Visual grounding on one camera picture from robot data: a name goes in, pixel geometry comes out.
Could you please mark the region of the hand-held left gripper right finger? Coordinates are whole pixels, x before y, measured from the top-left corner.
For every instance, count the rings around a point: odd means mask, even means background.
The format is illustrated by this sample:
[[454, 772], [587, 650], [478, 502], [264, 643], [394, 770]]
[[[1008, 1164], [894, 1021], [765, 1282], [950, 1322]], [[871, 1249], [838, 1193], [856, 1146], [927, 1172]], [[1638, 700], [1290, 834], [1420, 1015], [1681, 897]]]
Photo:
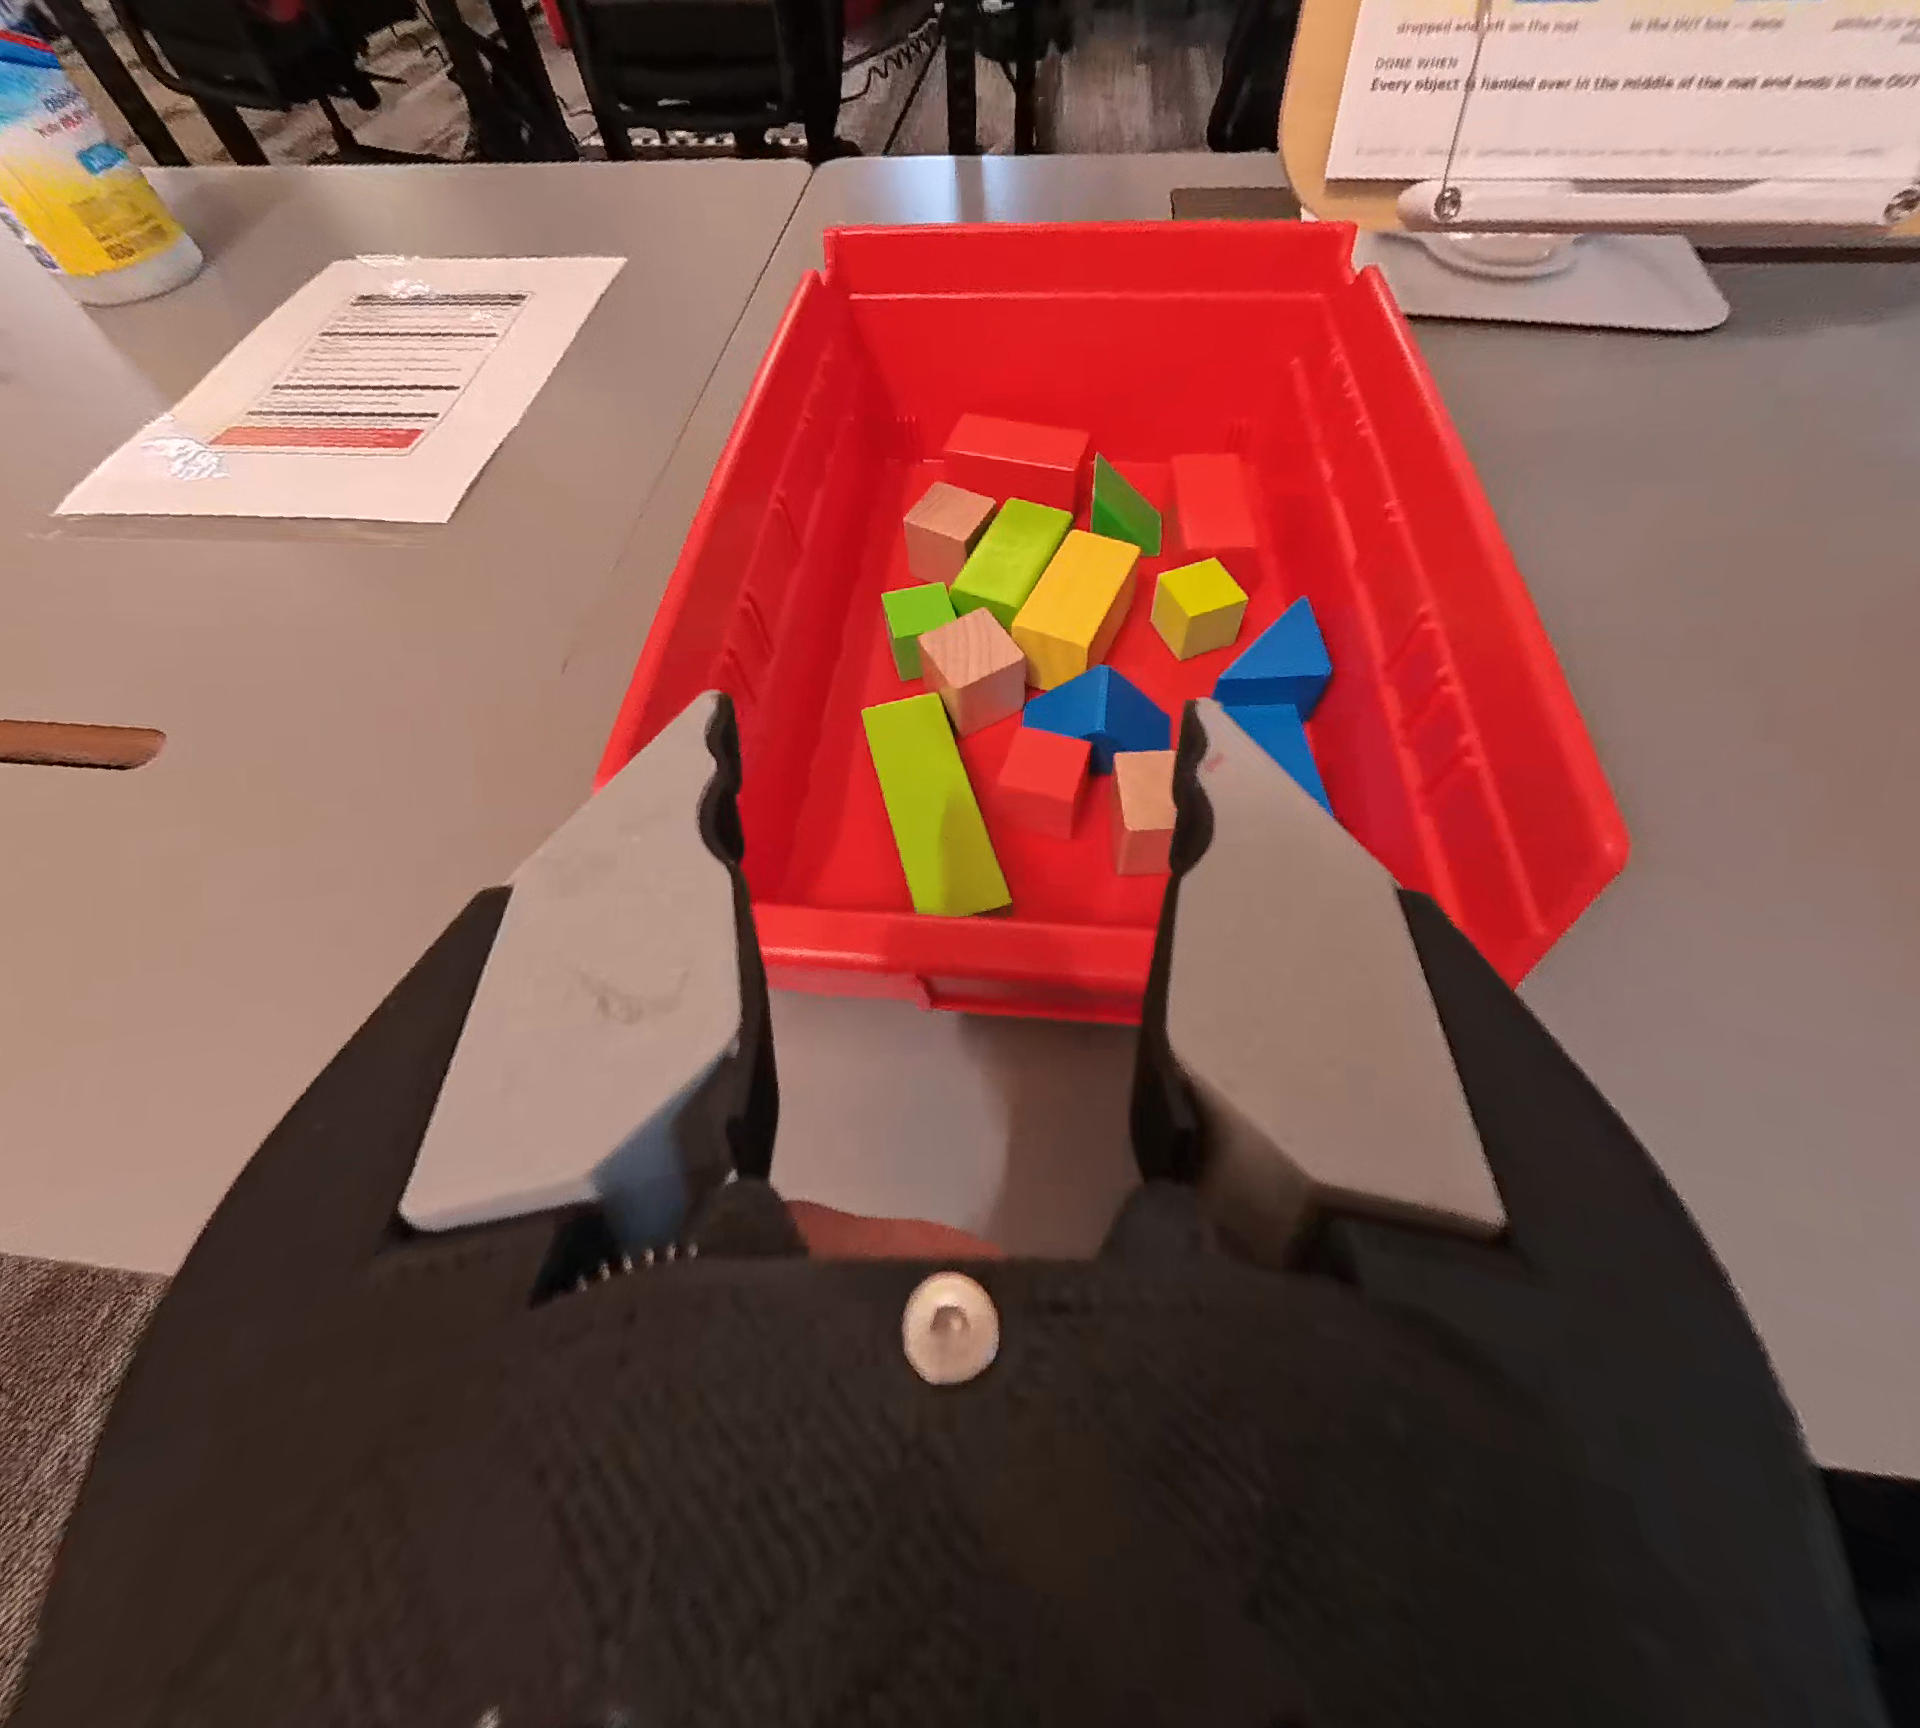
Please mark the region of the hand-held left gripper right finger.
[[1486, 1164], [1401, 885], [1203, 699], [1145, 984], [1133, 1148], [1255, 1263], [1331, 1220], [1499, 1242]]

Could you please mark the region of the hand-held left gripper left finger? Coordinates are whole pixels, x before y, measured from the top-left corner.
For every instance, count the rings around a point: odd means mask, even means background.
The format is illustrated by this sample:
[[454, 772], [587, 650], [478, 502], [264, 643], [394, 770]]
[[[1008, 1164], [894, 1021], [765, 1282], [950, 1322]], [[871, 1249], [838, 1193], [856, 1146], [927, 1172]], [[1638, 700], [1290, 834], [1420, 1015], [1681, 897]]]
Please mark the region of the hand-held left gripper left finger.
[[743, 731], [699, 694], [514, 878], [398, 1220], [598, 1209], [688, 1249], [768, 1179], [779, 1084], [743, 834]]

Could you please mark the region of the red plastic bin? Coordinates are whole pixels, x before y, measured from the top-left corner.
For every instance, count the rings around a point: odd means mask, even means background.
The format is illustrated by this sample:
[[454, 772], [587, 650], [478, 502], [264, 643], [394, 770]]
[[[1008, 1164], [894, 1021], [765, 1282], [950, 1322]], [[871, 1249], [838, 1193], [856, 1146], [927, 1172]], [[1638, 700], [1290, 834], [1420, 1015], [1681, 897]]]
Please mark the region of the red plastic bin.
[[694, 514], [598, 781], [688, 699], [743, 730], [743, 830], [772, 986], [988, 1016], [1134, 1021], [1160, 884], [1115, 872], [1110, 798], [1075, 839], [1004, 816], [1014, 726], [960, 741], [1014, 890], [912, 910], [862, 711], [905, 514], [960, 416], [1084, 432], [1171, 514], [1171, 466], [1236, 459], [1251, 640], [1315, 612], [1307, 718], [1331, 816], [1439, 900], [1503, 984], [1628, 864], [1628, 822], [1499, 518], [1378, 270], [1339, 226], [828, 230]]

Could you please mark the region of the green wooden cube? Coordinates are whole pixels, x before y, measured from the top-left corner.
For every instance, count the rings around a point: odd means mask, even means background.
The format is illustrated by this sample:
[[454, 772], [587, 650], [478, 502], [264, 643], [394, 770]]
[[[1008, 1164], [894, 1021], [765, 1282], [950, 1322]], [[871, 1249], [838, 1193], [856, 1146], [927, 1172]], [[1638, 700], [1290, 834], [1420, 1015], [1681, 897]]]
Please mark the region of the green wooden cube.
[[915, 686], [927, 675], [920, 640], [950, 623], [957, 623], [957, 607], [946, 584], [912, 584], [880, 591], [880, 627], [900, 686]]

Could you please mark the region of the natural wooden cube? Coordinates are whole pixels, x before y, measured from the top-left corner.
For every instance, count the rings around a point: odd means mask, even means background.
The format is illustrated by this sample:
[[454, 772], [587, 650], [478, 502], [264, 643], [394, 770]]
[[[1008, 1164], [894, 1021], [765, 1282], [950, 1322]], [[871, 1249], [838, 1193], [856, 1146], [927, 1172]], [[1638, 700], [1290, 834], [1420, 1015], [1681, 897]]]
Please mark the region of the natural wooden cube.
[[977, 607], [960, 619], [946, 619], [944, 627], [920, 632], [915, 650], [920, 675], [946, 708], [957, 739], [973, 739], [1022, 715], [1026, 656], [997, 612]]
[[1166, 878], [1181, 824], [1175, 752], [1115, 753], [1115, 869], [1118, 878]]
[[957, 584], [977, 540], [997, 522], [998, 502], [950, 484], [930, 484], [905, 514], [905, 559], [915, 584]]

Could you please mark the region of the blue wooden triangle block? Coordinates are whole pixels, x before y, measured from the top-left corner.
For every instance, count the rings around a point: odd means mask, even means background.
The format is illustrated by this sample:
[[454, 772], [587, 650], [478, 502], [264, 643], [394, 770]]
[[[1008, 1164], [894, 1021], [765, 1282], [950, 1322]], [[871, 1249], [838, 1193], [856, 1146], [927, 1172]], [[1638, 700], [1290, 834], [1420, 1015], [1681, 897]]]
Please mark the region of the blue wooden triangle block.
[[1295, 595], [1214, 682], [1222, 708], [1285, 708], [1303, 726], [1331, 686], [1331, 656], [1311, 595]]
[[1090, 775], [1110, 775], [1118, 753], [1166, 753], [1175, 748], [1171, 715], [1110, 661], [1035, 694], [1022, 730], [1086, 741]]

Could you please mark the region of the long green wooden block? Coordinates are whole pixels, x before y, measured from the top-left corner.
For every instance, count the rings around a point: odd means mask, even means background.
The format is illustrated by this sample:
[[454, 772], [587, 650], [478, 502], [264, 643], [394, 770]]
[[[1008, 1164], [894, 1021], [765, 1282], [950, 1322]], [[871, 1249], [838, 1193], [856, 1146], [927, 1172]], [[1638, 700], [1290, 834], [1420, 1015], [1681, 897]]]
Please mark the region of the long green wooden block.
[[937, 694], [860, 711], [906, 900], [927, 916], [1014, 903], [957, 730]]

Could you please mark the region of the yellow wooden cube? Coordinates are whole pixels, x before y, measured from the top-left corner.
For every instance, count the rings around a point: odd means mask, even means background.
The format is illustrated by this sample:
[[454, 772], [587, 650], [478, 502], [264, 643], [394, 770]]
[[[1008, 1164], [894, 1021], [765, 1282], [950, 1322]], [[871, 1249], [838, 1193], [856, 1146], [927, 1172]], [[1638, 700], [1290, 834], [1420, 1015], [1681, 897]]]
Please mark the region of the yellow wooden cube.
[[1175, 661], [1234, 650], [1251, 591], [1218, 559], [1197, 559], [1159, 574], [1147, 623]]

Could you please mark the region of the yellow rectangular wooden block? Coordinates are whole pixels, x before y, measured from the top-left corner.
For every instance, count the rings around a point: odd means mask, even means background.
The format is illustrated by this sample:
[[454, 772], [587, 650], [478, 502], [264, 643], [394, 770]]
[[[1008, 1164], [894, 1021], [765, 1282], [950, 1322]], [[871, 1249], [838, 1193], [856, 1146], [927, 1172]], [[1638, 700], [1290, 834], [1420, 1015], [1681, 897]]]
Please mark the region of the yellow rectangular wooden block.
[[1014, 615], [1014, 643], [1035, 694], [1062, 691], [1104, 661], [1138, 580], [1138, 550], [1071, 532]]

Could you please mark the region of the green wooden triangle block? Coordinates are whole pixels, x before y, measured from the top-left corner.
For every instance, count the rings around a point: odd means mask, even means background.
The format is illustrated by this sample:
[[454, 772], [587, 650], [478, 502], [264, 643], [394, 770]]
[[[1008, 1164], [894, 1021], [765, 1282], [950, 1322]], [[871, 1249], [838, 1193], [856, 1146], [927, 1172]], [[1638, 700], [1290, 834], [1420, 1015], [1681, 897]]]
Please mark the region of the green wooden triangle block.
[[1090, 455], [1086, 532], [1121, 540], [1145, 559], [1159, 559], [1166, 545], [1160, 510], [1100, 452]]

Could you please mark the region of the green rectangular wooden block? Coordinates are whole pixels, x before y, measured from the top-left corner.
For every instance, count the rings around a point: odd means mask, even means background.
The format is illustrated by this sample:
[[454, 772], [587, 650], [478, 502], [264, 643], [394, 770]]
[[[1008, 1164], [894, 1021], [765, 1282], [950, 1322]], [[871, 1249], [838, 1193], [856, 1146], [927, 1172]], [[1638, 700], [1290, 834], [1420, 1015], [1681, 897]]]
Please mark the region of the green rectangular wooden block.
[[1071, 526], [1071, 510], [1022, 498], [1004, 502], [973, 555], [964, 559], [960, 574], [946, 584], [957, 619], [988, 612], [1004, 632], [1014, 632], [1014, 619], [1040, 589]]

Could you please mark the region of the red rectangular wooden block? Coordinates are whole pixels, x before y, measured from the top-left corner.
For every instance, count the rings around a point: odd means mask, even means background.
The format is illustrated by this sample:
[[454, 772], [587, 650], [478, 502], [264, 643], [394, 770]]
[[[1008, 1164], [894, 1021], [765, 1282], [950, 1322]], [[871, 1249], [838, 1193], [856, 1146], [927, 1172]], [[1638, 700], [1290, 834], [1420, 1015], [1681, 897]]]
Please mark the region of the red rectangular wooden block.
[[1075, 425], [960, 416], [944, 445], [946, 484], [1079, 514], [1090, 484], [1090, 436]]

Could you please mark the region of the laminated paper sheet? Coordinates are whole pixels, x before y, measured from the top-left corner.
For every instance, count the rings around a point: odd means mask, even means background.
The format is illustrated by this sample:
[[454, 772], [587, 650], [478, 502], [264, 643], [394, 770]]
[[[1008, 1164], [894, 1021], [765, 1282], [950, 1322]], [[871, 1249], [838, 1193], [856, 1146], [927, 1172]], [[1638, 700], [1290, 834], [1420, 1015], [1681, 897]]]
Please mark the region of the laminated paper sheet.
[[109, 452], [61, 522], [454, 522], [627, 265], [615, 256], [322, 270]]

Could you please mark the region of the silver display stand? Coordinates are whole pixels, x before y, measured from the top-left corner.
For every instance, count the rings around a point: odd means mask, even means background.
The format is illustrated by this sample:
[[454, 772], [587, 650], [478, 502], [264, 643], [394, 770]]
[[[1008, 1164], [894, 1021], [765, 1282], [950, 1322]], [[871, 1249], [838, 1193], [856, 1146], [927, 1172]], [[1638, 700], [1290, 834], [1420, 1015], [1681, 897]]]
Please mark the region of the silver display stand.
[[1700, 248], [1914, 218], [1910, 27], [1821, 0], [1363, 0], [1328, 182], [1382, 188], [1410, 316], [1708, 335]]

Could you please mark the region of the instruction sheet on stand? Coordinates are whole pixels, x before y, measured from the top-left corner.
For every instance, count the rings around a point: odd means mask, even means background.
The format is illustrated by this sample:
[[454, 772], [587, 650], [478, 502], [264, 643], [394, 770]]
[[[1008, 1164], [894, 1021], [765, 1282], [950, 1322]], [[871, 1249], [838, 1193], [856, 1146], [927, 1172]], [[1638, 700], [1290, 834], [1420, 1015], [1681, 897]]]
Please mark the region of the instruction sheet on stand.
[[1385, 194], [1328, 182], [1331, 114], [1351, 62], [1360, 0], [1303, 0], [1303, 23], [1290, 52], [1282, 156], [1285, 173], [1319, 218], [1351, 218], [1360, 230], [1385, 230]]

